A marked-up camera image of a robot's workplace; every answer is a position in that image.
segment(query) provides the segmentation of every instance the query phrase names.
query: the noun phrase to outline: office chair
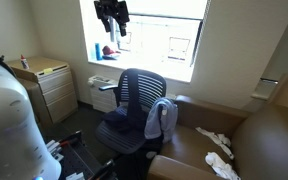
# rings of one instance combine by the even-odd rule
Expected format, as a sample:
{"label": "office chair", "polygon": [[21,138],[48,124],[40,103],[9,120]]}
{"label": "office chair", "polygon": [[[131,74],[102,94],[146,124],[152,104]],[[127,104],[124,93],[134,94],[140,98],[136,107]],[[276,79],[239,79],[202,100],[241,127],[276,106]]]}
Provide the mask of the office chair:
{"label": "office chair", "polygon": [[99,89],[100,91],[113,89],[117,104],[117,109],[105,114],[102,119],[107,115],[109,118],[117,117],[119,120],[116,120],[116,126],[112,126],[108,121],[102,121],[96,129],[96,137],[121,154],[134,153],[146,142],[145,111],[149,111],[156,99],[165,97],[165,79],[156,73],[132,68],[121,74],[118,86],[109,85]]}

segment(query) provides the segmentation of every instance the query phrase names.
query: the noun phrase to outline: filing cabinet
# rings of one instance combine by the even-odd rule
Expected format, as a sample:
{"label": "filing cabinet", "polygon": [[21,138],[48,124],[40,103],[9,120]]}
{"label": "filing cabinet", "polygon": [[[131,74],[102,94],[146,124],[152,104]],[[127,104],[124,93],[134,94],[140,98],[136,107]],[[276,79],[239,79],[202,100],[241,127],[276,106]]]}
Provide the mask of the filing cabinet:
{"label": "filing cabinet", "polygon": [[66,62],[44,58],[27,58],[29,69],[21,61],[6,62],[18,78],[39,84],[49,121],[57,123],[77,111],[77,100],[70,66]]}

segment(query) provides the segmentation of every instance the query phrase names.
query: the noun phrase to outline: radiator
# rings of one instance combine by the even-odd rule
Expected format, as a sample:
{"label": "radiator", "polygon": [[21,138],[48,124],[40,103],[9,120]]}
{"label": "radiator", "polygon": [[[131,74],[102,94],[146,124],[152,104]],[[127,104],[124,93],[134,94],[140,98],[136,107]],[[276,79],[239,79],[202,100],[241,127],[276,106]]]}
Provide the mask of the radiator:
{"label": "radiator", "polygon": [[118,82],[100,75],[88,79],[90,85],[93,108],[102,112],[110,112],[116,108],[113,90],[100,91],[98,88],[106,85],[117,85]]}

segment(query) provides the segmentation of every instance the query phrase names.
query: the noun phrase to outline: couch armrest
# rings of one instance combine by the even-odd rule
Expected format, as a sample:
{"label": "couch armrest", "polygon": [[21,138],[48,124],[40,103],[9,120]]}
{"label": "couch armrest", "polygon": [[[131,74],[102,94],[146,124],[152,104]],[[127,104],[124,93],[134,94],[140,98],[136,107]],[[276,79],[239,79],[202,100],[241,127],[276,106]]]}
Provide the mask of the couch armrest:
{"label": "couch armrest", "polygon": [[206,101],[195,100],[179,95],[178,124],[196,128],[201,127],[215,133],[223,133],[231,138],[235,129],[248,117],[250,112]]}
{"label": "couch armrest", "polygon": [[148,175],[148,180],[223,180],[222,178],[207,171],[189,166],[174,159],[157,155],[153,159]]}

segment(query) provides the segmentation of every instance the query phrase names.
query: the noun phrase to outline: brown leather couch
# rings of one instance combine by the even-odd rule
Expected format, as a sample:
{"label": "brown leather couch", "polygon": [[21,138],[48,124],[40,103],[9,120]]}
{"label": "brown leather couch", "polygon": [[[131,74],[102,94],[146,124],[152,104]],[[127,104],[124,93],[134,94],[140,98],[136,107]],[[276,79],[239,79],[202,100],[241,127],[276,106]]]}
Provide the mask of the brown leather couch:
{"label": "brown leather couch", "polygon": [[[216,152],[242,180],[288,180],[288,78],[283,77],[267,105],[256,113],[178,96],[178,124],[170,142],[150,166],[148,179],[222,179],[205,162]],[[231,139],[231,161],[201,127]]]}

